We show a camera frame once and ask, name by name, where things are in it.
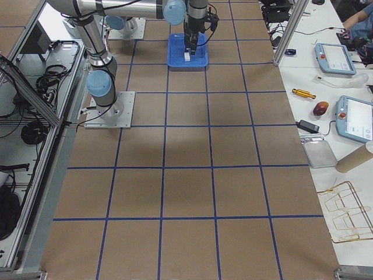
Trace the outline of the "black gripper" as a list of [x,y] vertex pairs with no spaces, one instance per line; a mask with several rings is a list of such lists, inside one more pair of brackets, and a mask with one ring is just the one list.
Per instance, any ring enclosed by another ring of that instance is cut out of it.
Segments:
[[204,20],[184,21],[184,44],[190,48],[190,54],[195,55],[199,40],[199,33],[204,33]]

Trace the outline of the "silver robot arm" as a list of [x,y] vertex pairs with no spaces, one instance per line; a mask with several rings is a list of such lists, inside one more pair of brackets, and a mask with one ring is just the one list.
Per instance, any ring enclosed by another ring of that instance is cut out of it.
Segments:
[[217,29],[219,17],[207,1],[49,1],[62,16],[73,21],[88,53],[92,72],[86,86],[96,102],[98,116],[118,118],[124,109],[115,88],[117,62],[104,43],[94,15],[119,18],[164,19],[170,25],[184,25],[185,49],[194,55],[201,46],[199,35]]

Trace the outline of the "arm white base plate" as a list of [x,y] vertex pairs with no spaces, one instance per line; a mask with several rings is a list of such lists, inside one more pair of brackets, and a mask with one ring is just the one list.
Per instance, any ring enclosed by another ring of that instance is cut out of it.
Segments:
[[143,40],[146,19],[111,16],[107,18],[107,26],[109,27],[109,40]]
[[87,129],[126,128],[132,124],[133,107],[135,102],[134,91],[117,92],[117,101],[106,111],[98,106],[87,113],[87,122],[83,125]]

